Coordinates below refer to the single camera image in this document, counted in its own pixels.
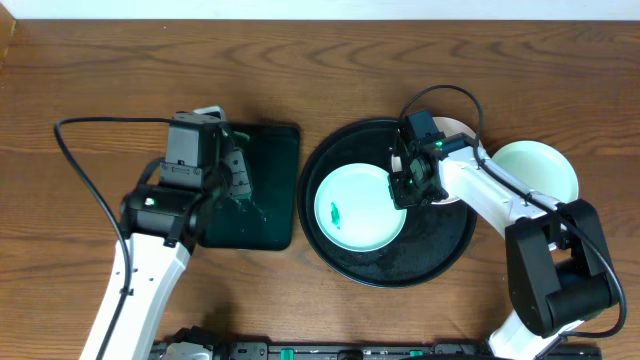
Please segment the green scrub sponge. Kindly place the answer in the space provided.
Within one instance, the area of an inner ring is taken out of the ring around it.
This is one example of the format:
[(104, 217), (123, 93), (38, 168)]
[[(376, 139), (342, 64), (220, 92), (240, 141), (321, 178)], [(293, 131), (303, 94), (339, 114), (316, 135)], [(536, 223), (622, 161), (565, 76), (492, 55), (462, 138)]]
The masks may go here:
[(244, 132), (235, 131), (233, 133), (233, 142), (235, 149), (244, 150), (250, 140), (251, 137)]

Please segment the white pinkish plate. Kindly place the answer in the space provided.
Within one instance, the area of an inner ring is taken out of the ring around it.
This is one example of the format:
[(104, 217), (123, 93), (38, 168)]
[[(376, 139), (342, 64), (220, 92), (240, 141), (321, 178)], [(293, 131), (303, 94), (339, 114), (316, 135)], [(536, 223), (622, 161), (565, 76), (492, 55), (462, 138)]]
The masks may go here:
[(449, 194), (449, 197), (440, 202), (450, 203), (458, 199), (458, 196), (447, 190), (444, 185), (444, 175), (441, 163), (449, 158), (455, 151), (461, 149), (471, 150), (475, 144), (475, 133), (469, 126), (462, 122), (448, 117), (433, 117), (437, 127), (444, 132), (445, 138), (436, 143), (436, 154), (438, 155), (439, 179), (442, 188)]

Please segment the mint plate with green stain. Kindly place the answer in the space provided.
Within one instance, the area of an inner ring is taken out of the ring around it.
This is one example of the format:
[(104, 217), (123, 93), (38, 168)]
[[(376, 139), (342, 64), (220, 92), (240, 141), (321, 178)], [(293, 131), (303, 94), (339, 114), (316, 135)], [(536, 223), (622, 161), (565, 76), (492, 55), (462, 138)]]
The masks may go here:
[(573, 166), (547, 144), (516, 141), (499, 149), (492, 159), (528, 186), (563, 203), (579, 197), (579, 181)]

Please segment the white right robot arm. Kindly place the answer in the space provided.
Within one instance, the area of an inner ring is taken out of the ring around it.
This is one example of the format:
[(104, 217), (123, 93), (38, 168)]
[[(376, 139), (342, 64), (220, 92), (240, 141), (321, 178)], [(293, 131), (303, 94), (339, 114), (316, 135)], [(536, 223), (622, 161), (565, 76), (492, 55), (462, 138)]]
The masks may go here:
[(496, 164), (477, 137), (446, 136), (426, 111), (399, 121), (389, 177), (399, 209), (457, 197), (504, 238), (513, 307), (488, 339), (500, 359), (541, 359), (626, 299), (594, 207), (563, 203)]

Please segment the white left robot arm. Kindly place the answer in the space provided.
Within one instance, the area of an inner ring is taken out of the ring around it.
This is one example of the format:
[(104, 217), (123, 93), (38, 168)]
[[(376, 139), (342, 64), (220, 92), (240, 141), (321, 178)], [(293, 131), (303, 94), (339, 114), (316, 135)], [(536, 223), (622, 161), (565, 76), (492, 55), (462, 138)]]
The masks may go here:
[(217, 207), (251, 186), (235, 134), (218, 106), (178, 112), (166, 154), (147, 164), (122, 200), (107, 290), (84, 359), (145, 359), (170, 295)]

